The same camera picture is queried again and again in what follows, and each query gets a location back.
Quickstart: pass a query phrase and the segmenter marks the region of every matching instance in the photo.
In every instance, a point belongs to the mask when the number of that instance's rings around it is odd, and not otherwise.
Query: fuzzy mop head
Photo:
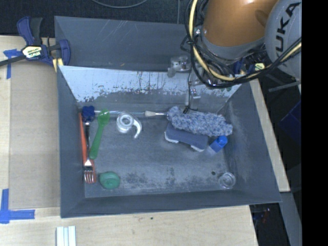
[[[176,129],[208,137],[228,136],[232,134],[232,125],[226,123],[222,115],[192,112],[184,114],[179,107],[168,111],[168,120]]]

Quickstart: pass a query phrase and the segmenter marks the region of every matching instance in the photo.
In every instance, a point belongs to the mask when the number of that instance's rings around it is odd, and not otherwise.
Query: orange handle
[[[83,159],[83,165],[84,165],[87,161],[88,151],[87,151],[87,140],[86,140],[86,135],[84,133],[81,113],[78,114],[78,119],[79,119],[79,122],[80,122],[80,133],[81,133],[81,144],[82,144],[82,159]]]
[[[79,119],[79,122],[80,122],[80,133],[81,133],[81,144],[82,144],[82,159],[83,159],[83,165],[84,165],[87,161],[88,149],[87,149],[87,139],[86,139],[86,135],[85,135],[84,128],[83,128],[83,121],[82,121],[81,113],[78,114],[78,119]],[[96,168],[95,168],[95,165],[94,165],[94,161],[91,159],[90,162],[91,162],[92,169],[93,169],[93,179],[96,182],[97,181],[97,174],[96,174]]]

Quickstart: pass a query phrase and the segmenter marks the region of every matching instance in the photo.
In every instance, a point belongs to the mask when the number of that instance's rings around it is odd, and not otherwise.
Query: fork
[[[88,148],[87,148],[87,139],[83,127],[83,121],[81,113],[78,114],[80,122],[80,133],[81,133],[81,144],[82,144],[82,156],[83,156],[83,167],[84,167],[84,180],[88,184],[96,182],[94,174],[94,165],[88,158]]]
[[[91,184],[95,183],[95,174],[94,174],[94,165],[89,158],[90,150],[90,122],[85,122],[85,132],[86,132],[86,143],[87,143],[87,160],[84,163],[84,179],[86,183]]]

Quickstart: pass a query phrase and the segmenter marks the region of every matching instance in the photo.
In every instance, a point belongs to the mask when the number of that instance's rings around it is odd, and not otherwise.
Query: green handle
[[[95,159],[98,156],[98,149],[99,149],[99,145],[100,145],[100,141],[101,141],[101,136],[102,136],[102,132],[104,129],[105,125],[99,125],[98,129],[97,129],[97,133],[96,136],[94,137],[94,140],[92,142],[92,146],[90,149],[90,153],[89,153],[89,158],[90,159]]]

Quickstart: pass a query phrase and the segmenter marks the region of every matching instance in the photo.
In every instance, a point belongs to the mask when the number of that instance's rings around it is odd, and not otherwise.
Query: yellow cable
[[[196,6],[197,6],[197,1],[198,0],[193,0],[193,3],[191,5],[191,10],[190,10],[190,15],[189,15],[189,34],[190,37],[193,37],[193,27],[194,27],[194,14],[195,14],[195,10],[196,10]],[[288,57],[290,57],[296,50],[298,50],[299,48],[302,47],[302,43],[300,42],[298,45],[296,45],[282,60],[281,62],[285,61]],[[196,46],[193,45],[193,51],[195,54],[195,57],[197,59],[197,61],[200,63],[200,65],[210,74],[212,74],[213,76],[215,76],[216,78],[219,78],[221,80],[225,80],[225,81],[234,81],[234,80],[238,80],[239,78],[242,77],[226,77],[220,74],[217,74],[215,71],[213,71],[211,68],[209,68],[206,63],[204,62],[204,60],[201,58],[201,56],[199,55]],[[252,75],[249,76],[253,77],[256,76],[258,73],[254,73]]]
[[[196,5],[197,5],[197,1],[198,0],[193,0],[193,3],[191,5],[191,10],[190,10],[190,16],[189,16],[189,33],[190,36],[193,37],[193,27],[194,27],[194,14],[195,14],[195,9],[196,9]],[[234,77],[226,77],[226,76],[222,76],[217,74],[215,71],[213,71],[211,68],[209,68],[206,63],[204,62],[204,60],[201,58],[201,56],[199,55],[196,46],[193,45],[193,50],[194,50],[194,54],[195,57],[197,59],[197,61],[200,63],[200,65],[210,74],[212,74],[213,76],[215,76],[216,78],[219,78],[221,80],[226,80],[226,81],[233,81],[235,80]]]

